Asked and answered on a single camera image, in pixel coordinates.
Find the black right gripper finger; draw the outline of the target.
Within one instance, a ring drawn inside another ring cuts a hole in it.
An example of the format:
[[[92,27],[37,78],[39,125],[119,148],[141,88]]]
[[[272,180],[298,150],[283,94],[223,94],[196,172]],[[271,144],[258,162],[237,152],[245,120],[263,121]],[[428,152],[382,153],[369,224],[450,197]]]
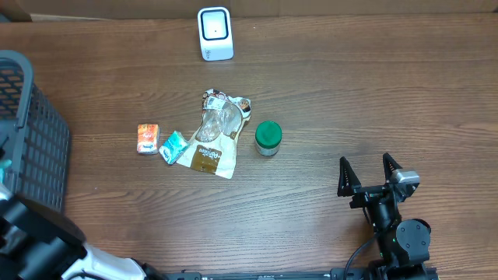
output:
[[[362,187],[349,161],[344,156],[339,160],[339,180],[337,195],[339,197],[353,196]]]
[[[392,174],[402,167],[394,160],[394,158],[386,152],[383,154],[384,176],[385,180],[389,181]]]

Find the green lid jar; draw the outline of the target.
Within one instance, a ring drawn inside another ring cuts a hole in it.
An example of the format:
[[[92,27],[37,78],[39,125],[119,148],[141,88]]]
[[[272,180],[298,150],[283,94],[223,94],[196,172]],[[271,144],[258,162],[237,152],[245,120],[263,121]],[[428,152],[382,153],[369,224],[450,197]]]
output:
[[[257,151],[262,156],[274,156],[282,141],[282,129],[274,121],[261,122],[255,132]]]

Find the brown white snack pouch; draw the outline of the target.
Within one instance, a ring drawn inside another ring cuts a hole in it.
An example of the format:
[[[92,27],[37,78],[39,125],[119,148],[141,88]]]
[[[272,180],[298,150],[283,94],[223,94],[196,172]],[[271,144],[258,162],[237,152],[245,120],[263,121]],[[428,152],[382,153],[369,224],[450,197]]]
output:
[[[202,123],[177,163],[230,179],[237,164],[237,143],[251,118],[251,101],[208,89],[202,96]]]

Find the teal tissue pack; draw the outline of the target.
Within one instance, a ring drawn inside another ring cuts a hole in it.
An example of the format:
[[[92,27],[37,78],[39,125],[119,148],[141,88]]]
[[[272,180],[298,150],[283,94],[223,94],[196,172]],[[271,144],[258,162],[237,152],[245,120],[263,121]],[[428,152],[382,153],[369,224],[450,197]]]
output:
[[[179,131],[174,131],[159,148],[159,154],[168,165],[173,165],[188,149],[190,143]]]

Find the orange tissue pack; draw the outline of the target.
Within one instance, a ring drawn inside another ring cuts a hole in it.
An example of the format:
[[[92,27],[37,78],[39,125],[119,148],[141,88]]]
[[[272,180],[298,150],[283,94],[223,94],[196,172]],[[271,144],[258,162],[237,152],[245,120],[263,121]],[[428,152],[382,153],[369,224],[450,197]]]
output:
[[[157,154],[159,152],[160,127],[158,124],[138,125],[138,154]]]

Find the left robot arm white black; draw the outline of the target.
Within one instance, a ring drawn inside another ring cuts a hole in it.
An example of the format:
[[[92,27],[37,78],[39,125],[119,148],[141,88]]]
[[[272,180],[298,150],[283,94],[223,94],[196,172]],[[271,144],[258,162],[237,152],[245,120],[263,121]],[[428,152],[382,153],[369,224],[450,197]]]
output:
[[[1,186],[1,280],[165,278],[146,263],[93,247],[63,214]]]

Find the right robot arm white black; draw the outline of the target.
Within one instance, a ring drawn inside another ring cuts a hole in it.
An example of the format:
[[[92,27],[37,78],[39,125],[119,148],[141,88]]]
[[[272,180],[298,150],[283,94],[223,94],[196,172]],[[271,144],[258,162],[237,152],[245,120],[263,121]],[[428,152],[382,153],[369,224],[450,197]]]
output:
[[[383,154],[383,165],[385,183],[364,187],[349,161],[345,157],[339,160],[337,195],[351,197],[349,206],[363,210],[373,228],[373,237],[356,249],[345,268],[334,275],[343,280],[437,279],[437,270],[424,264],[430,259],[430,225],[422,219],[404,220],[398,207],[418,188],[419,175],[403,168],[387,152]],[[352,270],[356,256],[372,243],[377,243],[381,258],[371,261],[366,268]]]

